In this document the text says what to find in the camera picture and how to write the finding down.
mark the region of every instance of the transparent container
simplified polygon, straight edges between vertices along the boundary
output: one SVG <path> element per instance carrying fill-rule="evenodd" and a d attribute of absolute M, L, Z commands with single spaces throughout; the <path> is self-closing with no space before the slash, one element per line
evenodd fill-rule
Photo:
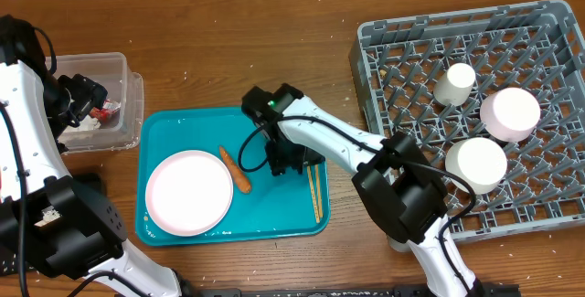
<path fill-rule="evenodd" d="M 50 58 L 46 65 L 50 67 Z M 81 74 L 100 83 L 108 91 L 108 100 L 120 103 L 120 110 L 99 129 L 85 132 L 67 132 L 58 140 L 68 153 L 121 150 L 133 148 L 140 142 L 144 119 L 144 85 L 138 73 L 132 73 L 126 57 L 121 53 L 57 56 L 55 78 L 72 78 Z"/>

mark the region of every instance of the wooden chopstick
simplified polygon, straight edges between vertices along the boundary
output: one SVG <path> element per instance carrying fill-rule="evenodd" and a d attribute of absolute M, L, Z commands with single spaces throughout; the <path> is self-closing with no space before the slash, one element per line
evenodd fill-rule
<path fill-rule="evenodd" d="M 323 201 L 321 199 L 321 182 L 319 180 L 319 164 L 314 167 L 314 175 L 317 178 L 317 208 L 319 209 L 319 219 L 323 218 Z"/>
<path fill-rule="evenodd" d="M 311 187 L 311 197 L 313 198 L 314 219 L 317 221 L 317 224 L 319 224 L 321 219 L 319 218 L 319 210 L 317 209 L 317 200 L 314 196 L 313 175 L 311 175 L 311 167 L 307 167 L 307 174 L 309 175 L 309 186 Z"/>

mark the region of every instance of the wooden table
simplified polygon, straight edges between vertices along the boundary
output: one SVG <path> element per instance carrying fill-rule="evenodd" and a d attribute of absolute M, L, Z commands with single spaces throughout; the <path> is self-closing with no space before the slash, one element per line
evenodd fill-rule
<path fill-rule="evenodd" d="M 1 14 L 42 27 L 58 55 L 120 51 L 144 77 L 145 110 L 239 105 L 253 84 L 289 82 L 324 110 L 365 128 L 347 55 L 359 23 L 534 0 L 0 0 Z M 585 22 L 585 0 L 567 0 Z M 95 171 L 133 228 L 138 148 L 65 157 Z M 388 246 L 349 175 L 330 164 L 332 218 L 315 237 L 149 248 L 153 260 L 201 288 L 242 290 L 392 287 L 423 283 L 412 254 Z M 519 283 L 524 296 L 582 296 L 585 228 L 538 232 L 460 246 L 483 281 Z M 29 275 L 32 296 L 64 296 L 78 282 Z M 0 280 L 19 295 L 18 278 Z M 111 296 L 92 284 L 86 296 Z"/>

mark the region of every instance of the teal tray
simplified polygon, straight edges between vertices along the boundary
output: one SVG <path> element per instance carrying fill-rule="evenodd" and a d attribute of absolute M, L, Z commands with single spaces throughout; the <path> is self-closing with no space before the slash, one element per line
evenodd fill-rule
<path fill-rule="evenodd" d="M 315 221 L 306 172 L 299 175 L 289 169 L 285 175 L 274 177 L 267 164 L 247 174 L 252 184 L 249 195 L 234 186 L 228 214 L 205 234 L 178 237 L 152 221 L 144 194 L 148 178 L 164 159 L 186 150 L 205 151 L 220 158 L 218 147 L 222 145 L 237 161 L 239 147 L 254 129 L 252 121 L 237 107 L 161 111 L 150 116 L 144 122 L 138 164 L 135 226 L 140 240 L 158 247 L 306 236 L 322 231 L 331 217 L 325 163 L 319 167 L 323 202 L 319 224 Z M 265 143 L 260 134 L 250 141 L 244 152 L 244 165 L 252 167 L 264 160 Z"/>

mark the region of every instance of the white plate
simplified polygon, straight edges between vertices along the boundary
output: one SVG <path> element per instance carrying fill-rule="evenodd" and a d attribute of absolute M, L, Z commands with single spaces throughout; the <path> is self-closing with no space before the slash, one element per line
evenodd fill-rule
<path fill-rule="evenodd" d="M 146 208 L 162 230 L 191 237 L 221 221 L 233 192 L 221 160 L 203 151 L 184 151 L 167 157 L 153 171 L 146 185 Z"/>

